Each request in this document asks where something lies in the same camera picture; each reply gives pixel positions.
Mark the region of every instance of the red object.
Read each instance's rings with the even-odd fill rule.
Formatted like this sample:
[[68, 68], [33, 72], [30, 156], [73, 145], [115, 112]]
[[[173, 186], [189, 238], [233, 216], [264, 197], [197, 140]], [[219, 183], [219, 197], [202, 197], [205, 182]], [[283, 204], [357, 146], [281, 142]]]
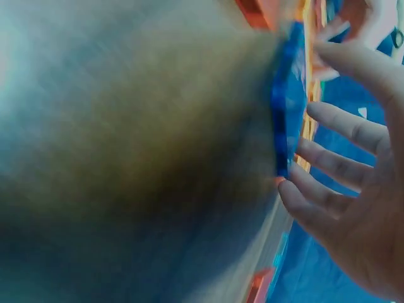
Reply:
[[254, 275], [246, 303], [265, 303], [274, 274], [275, 269], [271, 268]]
[[276, 30], [282, 0], [235, 0], [253, 28]]
[[256, 0], [235, 0], [248, 24], [253, 28], [269, 28], [269, 24], [263, 15], [261, 7]]

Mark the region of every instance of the finger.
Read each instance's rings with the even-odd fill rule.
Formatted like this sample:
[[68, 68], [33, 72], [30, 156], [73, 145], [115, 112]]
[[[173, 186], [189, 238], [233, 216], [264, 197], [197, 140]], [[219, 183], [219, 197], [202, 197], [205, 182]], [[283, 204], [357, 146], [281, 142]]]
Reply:
[[349, 28], [349, 26], [349, 21], [342, 20], [341, 16], [336, 16], [334, 19], [328, 22], [327, 25], [317, 34], [316, 38], [325, 42], [329, 41], [329, 39], [332, 39], [343, 33]]
[[388, 56], [356, 42], [318, 42], [315, 49], [320, 58], [332, 68], [365, 85], [380, 101], [387, 115], [391, 118], [403, 116], [404, 69], [399, 64]]
[[389, 144], [386, 126], [345, 112], [334, 105], [315, 102], [307, 106], [307, 113], [320, 124], [348, 138], [352, 143], [374, 155]]
[[368, 165], [333, 153], [321, 145], [304, 138], [299, 141], [297, 154], [335, 181], [358, 193], [361, 190], [365, 176], [373, 170]]
[[354, 201], [354, 198], [338, 194], [322, 185], [297, 164], [293, 164], [290, 169], [290, 181], [306, 199], [324, 208], [333, 218], [340, 218]]
[[299, 225], [325, 248], [332, 247], [334, 234], [338, 231], [337, 221], [316, 205], [307, 202], [292, 182], [284, 181], [278, 189], [283, 204]]
[[335, 69], [330, 68], [329, 66], [313, 66], [313, 78], [320, 81], [330, 81], [337, 77], [340, 74]]
[[393, 31], [395, 24], [393, 21], [378, 20], [378, 16], [369, 18], [360, 26], [351, 27], [351, 31], [345, 41], [356, 40], [363, 46], [376, 49], [380, 43]]

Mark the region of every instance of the hand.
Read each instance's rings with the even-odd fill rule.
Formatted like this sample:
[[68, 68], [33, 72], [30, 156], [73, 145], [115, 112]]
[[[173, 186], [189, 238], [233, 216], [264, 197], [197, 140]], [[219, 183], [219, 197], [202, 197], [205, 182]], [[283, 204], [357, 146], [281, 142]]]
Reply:
[[310, 104], [311, 117], [374, 154], [376, 166], [301, 140], [300, 156], [359, 196], [336, 193], [296, 165], [290, 181], [279, 185], [280, 195], [289, 213], [351, 279], [380, 297], [404, 301], [404, 68], [356, 42], [319, 44], [316, 50], [374, 94], [387, 127], [330, 104]]
[[[370, 49], [379, 44], [397, 26], [397, 0], [344, 0], [338, 14], [319, 33], [317, 39], [329, 41], [350, 27], [345, 42], [357, 40]], [[323, 81], [338, 77], [338, 72], [314, 60], [314, 77]]]

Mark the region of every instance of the blue object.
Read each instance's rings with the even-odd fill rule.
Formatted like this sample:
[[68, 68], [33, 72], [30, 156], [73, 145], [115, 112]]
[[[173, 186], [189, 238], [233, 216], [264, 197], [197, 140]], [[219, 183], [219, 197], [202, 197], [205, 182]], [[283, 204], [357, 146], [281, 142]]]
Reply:
[[278, 251], [276, 252], [276, 256], [273, 260], [273, 264], [272, 267], [275, 268], [275, 274], [273, 275], [273, 279], [270, 285], [270, 289], [268, 291], [268, 296], [266, 301], [270, 302], [272, 294], [275, 290], [275, 285], [279, 279], [279, 275], [283, 266], [283, 262], [285, 261], [286, 258], [286, 252], [287, 252], [287, 248], [288, 248], [288, 238], [289, 238], [289, 234], [284, 232], [282, 234], [282, 238], [279, 244], [279, 248]]
[[278, 55], [270, 107], [276, 152], [276, 173], [288, 177], [307, 105], [304, 25], [295, 22]]

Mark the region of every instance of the blue tarp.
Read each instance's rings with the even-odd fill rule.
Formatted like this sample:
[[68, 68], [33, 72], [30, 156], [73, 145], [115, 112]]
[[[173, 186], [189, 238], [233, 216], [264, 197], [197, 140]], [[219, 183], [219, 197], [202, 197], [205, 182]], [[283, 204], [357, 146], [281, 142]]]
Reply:
[[[386, 39], [379, 50], [390, 53], [391, 39]], [[384, 124], [384, 114], [374, 98], [353, 80], [340, 77], [326, 84], [324, 102], [359, 114], [366, 109], [370, 121]], [[343, 156], [374, 163], [374, 157], [358, 149], [339, 134], [320, 127], [314, 139], [329, 150]], [[323, 184], [341, 193], [350, 193], [317, 169], [311, 174]], [[307, 235], [296, 223], [293, 225], [288, 250], [275, 291], [273, 303], [341, 303], [341, 302], [385, 302], [371, 297], [352, 282], [330, 259], [328, 253]]]

